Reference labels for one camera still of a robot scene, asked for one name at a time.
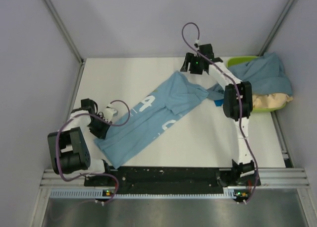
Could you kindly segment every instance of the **beige garment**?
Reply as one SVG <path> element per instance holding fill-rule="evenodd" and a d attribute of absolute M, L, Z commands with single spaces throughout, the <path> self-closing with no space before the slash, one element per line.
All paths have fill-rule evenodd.
<path fill-rule="evenodd" d="M 278 108 L 284 105 L 286 102 L 293 100 L 293 97 L 289 97 L 284 93 L 273 93 L 270 95 L 252 95 L 253 108 Z"/>

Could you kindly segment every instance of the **metal frame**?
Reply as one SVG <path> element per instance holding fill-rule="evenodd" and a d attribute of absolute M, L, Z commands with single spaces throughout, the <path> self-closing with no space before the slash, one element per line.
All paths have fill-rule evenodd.
<path fill-rule="evenodd" d="M 58 27 L 62 37 L 65 39 L 65 42 L 69 46 L 70 50 L 75 55 L 76 59 L 80 64 L 80 69 L 77 74 L 77 79 L 75 86 L 73 88 L 72 97 L 68 103 L 68 110 L 65 114 L 64 120 L 67 120 L 70 112 L 73 109 L 77 92 L 79 89 L 80 80 L 83 74 L 85 61 L 81 57 L 78 49 L 76 48 L 72 38 L 70 37 L 62 19 L 60 18 L 57 10 L 55 9 L 51 0 L 43 0 L 48 11 L 50 12 L 56 26 Z M 297 0 L 288 0 L 285 5 L 282 13 L 280 14 L 278 20 L 273 26 L 269 36 L 267 37 L 265 43 L 263 44 L 259 55 L 263 55 L 264 52 L 269 48 L 272 43 L 276 33 L 281 27 L 283 21 L 286 16 L 289 14 L 291 8 L 296 3 Z M 283 136 L 283 132 L 280 127 L 280 123 L 278 121 L 277 114 L 272 113 L 273 122 L 275 125 L 276 133 L 280 142 L 281 151 L 284 159 L 288 159 L 289 156 L 292 156 L 287 150 L 287 145 L 285 142 L 285 138 Z M 317 227 L 317 215 L 316 215 L 316 207 L 314 206 L 314 198 L 312 192 L 310 190 L 309 182 L 307 180 L 307 176 L 304 169 L 259 169 L 259 174 L 261 178 L 262 185 L 257 187 L 258 189 L 297 189 L 300 202 L 303 206 L 303 211 L 306 216 L 307 222 L 310 227 Z M 80 189 L 84 190 L 86 187 L 83 186 L 84 178 L 79 178 L 73 182 L 63 182 L 58 175 L 54 174 L 53 170 L 45 170 L 38 196 L 36 199 L 36 205 L 34 208 L 34 212 L 32 215 L 31 222 L 29 226 L 31 227 L 40 227 L 42 226 L 45 211 L 47 208 L 49 196 L 51 191 L 55 188 L 71 188 L 71 189 Z M 239 189 L 241 187 L 230 186 L 228 189 Z"/>

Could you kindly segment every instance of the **gray floor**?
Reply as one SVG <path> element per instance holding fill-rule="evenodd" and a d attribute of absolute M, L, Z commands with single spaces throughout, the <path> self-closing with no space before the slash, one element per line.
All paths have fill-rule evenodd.
<path fill-rule="evenodd" d="M 44 227 L 305 227 L 296 190 L 257 190 L 246 205 L 232 200 L 114 200 L 104 207 L 51 199 Z M 70 208 L 59 221 L 53 221 Z"/>

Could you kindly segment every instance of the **folded blue t-shirt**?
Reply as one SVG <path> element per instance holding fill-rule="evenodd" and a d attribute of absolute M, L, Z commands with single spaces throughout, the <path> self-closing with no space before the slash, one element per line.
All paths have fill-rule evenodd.
<path fill-rule="evenodd" d="M 194 107 L 208 92 L 200 85 L 190 83 L 180 72 L 150 93 L 131 109 L 130 120 L 123 126 L 111 126 L 106 139 L 95 139 L 111 164 L 118 168 L 137 155 L 165 130 L 171 127 Z M 125 114 L 118 123 L 127 119 Z"/>

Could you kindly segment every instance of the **white table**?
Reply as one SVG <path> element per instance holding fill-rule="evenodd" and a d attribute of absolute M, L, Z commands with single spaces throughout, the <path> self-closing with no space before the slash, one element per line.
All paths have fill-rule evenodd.
<path fill-rule="evenodd" d="M 116 99 L 133 108 L 179 70 L 183 61 L 183 57 L 89 58 L 74 108 L 80 107 L 80 100 L 85 98 L 96 101 L 100 111 Z M 205 88 L 215 83 L 206 73 L 186 76 Z M 126 113 L 124 105 L 114 105 L 119 110 L 118 118 Z M 84 136 L 92 158 L 106 159 L 88 129 Z M 252 113 L 249 137 L 260 168 L 285 167 L 270 113 Z M 222 108 L 205 99 L 125 166 L 231 167 L 236 148 L 232 121 L 224 116 Z"/>

